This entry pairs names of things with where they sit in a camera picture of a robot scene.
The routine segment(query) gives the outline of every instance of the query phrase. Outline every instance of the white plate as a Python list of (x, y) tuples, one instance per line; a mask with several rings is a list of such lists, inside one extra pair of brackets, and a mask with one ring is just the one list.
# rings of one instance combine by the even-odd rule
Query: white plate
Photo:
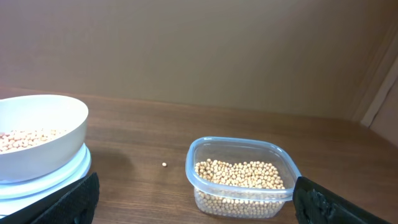
[(62, 181), (61, 183), (57, 184), (56, 186), (44, 190), (42, 192), (25, 196), (25, 197), (20, 197), (20, 198), (15, 198), (15, 199), (4, 199), (0, 200), (0, 218), (1, 216), (6, 216), (10, 215), (14, 212), (17, 212), (26, 206), (29, 206), (38, 200), (50, 195), (51, 193), (54, 193), (58, 191), (59, 189), (66, 187), (67, 185), (73, 183), (74, 181), (84, 177), (87, 172), (90, 169), (91, 165), (91, 155), (90, 151), (86, 147), (86, 156), (81, 164), (81, 166), (78, 168), (78, 170), (72, 174), (69, 178), (66, 180)]
[(86, 145), (83, 144), (71, 161), (56, 171), (42, 177), (13, 184), (0, 184), (0, 199), (31, 195), (59, 184), (79, 168), (86, 156), (86, 151)]

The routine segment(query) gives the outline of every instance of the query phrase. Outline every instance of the bowl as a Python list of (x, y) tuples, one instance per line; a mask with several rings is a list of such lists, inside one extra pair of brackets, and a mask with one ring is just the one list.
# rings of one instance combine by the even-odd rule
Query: bowl
[[(284, 189), (240, 187), (202, 179), (195, 171), (195, 164), (208, 159), (239, 166), (253, 161), (271, 163), (279, 171)], [(272, 143), (222, 137), (194, 141), (187, 154), (185, 172), (194, 186), (193, 195), (201, 211), (234, 218), (272, 218), (285, 202), (292, 200), (295, 183), (301, 176), (290, 156)]]
[(88, 108), (60, 95), (30, 95), (0, 100), (0, 132), (64, 129), (59, 138), (21, 150), (0, 152), (0, 183), (33, 179), (64, 166), (84, 143)]

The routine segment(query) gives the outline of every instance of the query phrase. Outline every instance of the black object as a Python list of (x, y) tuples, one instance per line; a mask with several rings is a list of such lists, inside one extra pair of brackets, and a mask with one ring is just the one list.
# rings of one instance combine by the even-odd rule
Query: black object
[(93, 173), (0, 219), (0, 224), (90, 224), (99, 195), (100, 183)]
[(299, 224), (388, 223), (305, 177), (297, 179), (293, 203)]

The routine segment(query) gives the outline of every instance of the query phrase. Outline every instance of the brown wooden surface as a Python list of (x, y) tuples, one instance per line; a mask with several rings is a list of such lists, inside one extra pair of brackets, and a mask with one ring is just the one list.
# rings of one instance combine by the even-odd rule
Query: brown wooden surface
[[(44, 93), (0, 88), (0, 98)], [(302, 175), (392, 223), (398, 222), (398, 149), (357, 124), (201, 106), (70, 95), (89, 107), (87, 146), (100, 179), (93, 223), (297, 223), (292, 202), (269, 220), (200, 212), (185, 156), (202, 136), (273, 142)]]

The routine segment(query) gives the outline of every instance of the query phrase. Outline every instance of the wall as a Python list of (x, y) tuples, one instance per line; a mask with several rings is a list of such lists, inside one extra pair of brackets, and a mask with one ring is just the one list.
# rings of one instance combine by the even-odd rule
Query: wall
[(396, 14), (389, 0), (0, 1), (0, 85), (351, 119)]
[(390, 89), (370, 128), (398, 147), (398, 81)]

